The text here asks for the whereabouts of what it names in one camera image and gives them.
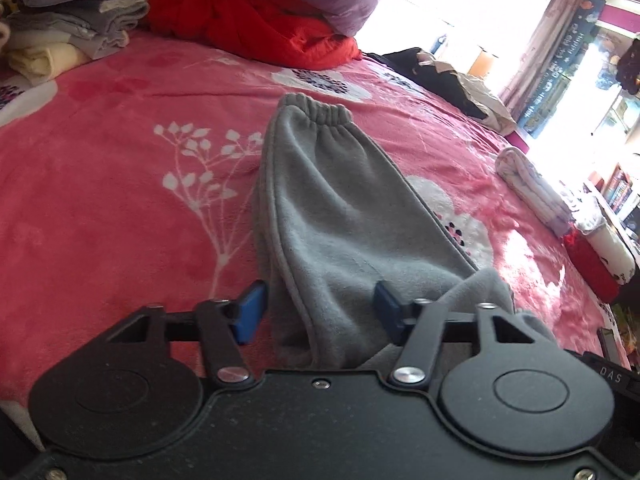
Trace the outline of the black and beige garment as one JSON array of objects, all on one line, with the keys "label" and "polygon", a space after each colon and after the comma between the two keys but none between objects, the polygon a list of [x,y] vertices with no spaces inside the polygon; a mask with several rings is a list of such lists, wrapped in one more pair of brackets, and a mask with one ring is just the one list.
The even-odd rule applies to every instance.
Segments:
[{"label": "black and beige garment", "polygon": [[431,52],[413,47],[386,54],[371,52],[368,57],[424,90],[440,96],[465,116],[475,119],[500,136],[508,136],[516,129],[511,113],[484,81],[458,72],[450,64],[439,61]]}]

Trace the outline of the bookshelf with books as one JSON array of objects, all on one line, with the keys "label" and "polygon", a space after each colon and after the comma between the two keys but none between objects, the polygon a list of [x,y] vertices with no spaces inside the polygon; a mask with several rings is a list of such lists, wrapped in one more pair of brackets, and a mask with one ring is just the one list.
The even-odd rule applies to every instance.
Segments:
[{"label": "bookshelf with books", "polygon": [[593,171],[588,182],[634,242],[639,240],[639,180],[619,162],[611,171]]}]

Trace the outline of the pink patterned curtain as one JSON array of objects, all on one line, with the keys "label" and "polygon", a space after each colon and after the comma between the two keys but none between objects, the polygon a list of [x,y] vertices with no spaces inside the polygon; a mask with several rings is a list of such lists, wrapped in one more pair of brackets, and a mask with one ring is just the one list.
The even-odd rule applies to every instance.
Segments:
[{"label": "pink patterned curtain", "polygon": [[568,23],[582,0],[548,0],[544,13],[518,60],[511,80],[500,94],[503,104],[514,119],[526,107],[549,65],[554,49],[565,35]]}]

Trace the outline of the blue wall poster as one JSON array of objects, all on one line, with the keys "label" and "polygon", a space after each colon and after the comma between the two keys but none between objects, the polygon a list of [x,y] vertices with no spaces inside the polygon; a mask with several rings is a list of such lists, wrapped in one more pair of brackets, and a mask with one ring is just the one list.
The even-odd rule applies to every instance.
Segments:
[{"label": "blue wall poster", "polygon": [[532,138],[544,130],[555,107],[570,84],[570,70],[578,63],[582,47],[598,31],[596,25],[605,7],[604,0],[582,0],[562,33],[536,89],[518,118],[518,128]]}]

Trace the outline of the folded red garment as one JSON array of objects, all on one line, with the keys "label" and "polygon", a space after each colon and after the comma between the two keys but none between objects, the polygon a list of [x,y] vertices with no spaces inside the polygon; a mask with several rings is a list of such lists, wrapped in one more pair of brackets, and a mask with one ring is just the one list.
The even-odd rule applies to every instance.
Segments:
[{"label": "folded red garment", "polygon": [[594,294],[610,304],[618,296],[620,285],[614,280],[585,235],[574,226],[563,236],[563,246],[579,274]]}]

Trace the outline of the red quilt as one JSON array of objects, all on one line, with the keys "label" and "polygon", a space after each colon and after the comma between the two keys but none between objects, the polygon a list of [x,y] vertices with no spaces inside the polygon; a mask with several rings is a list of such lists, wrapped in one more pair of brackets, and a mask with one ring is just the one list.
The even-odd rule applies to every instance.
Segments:
[{"label": "red quilt", "polygon": [[336,32],[304,0],[148,0],[154,34],[197,42],[248,60],[332,70],[361,58],[356,40]]}]

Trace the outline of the grey fleece pants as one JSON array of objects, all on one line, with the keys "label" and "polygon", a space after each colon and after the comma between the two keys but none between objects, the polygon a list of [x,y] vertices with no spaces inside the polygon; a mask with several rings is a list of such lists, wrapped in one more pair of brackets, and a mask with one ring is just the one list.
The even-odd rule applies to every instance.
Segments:
[{"label": "grey fleece pants", "polygon": [[514,308],[509,285],[465,255],[344,106],[280,99],[253,214],[274,346],[287,366],[387,372],[398,349],[373,309],[381,282],[450,312]]}]

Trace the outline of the pink floral blanket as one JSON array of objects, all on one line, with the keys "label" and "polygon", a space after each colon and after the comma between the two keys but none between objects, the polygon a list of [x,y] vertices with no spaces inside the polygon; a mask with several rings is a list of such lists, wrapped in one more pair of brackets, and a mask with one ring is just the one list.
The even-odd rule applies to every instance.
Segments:
[{"label": "pink floral blanket", "polygon": [[280,97],[346,106],[481,266],[563,347],[615,318],[495,173],[501,136],[363,58],[291,70],[138,32],[42,86],[1,87],[1,397],[145,304],[180,311],[256,278],[250,196]]}]

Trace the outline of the stack of folded clothes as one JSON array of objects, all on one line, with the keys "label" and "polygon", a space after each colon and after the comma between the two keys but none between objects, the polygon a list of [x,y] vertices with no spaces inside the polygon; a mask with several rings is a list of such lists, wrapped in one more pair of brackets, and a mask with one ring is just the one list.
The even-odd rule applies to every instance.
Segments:
[{"label": "stack of folded clothes", "polygon": [[1,55],[33,86],[124,50],[148,0],[1,0]]}]

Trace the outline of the folded white purple garment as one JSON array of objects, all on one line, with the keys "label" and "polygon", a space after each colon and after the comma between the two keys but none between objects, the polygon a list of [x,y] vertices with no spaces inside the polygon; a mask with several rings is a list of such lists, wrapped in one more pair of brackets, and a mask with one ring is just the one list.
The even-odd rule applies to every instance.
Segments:
[{"label": "folded white purple garment", "polygon": [[522,151],[514,146],[504,148],[495,160],[495,172],[556,237],[570,230],[570,206]]}]

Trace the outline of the folded white panda garment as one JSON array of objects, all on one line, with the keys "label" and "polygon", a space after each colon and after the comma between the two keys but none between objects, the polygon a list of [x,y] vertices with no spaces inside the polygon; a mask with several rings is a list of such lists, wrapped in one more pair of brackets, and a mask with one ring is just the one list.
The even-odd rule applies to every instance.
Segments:
[{"label": "folded white panda garment", "polygon": [[602,211],[600,209],[577,211],[575,226],[586,238],[616,283],[620,285],[629,283],[636,272],[634,257],[608,223]]}]

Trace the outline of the black phone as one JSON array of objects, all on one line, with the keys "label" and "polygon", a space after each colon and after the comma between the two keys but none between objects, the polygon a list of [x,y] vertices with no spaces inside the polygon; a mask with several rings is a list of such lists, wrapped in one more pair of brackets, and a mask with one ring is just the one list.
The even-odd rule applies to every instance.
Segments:
[{"label": "black phone", "polygon": [[614,363],[620,362],[613,331],[610,328],[600,327],[597,330],[597,336],[605,359]]}]

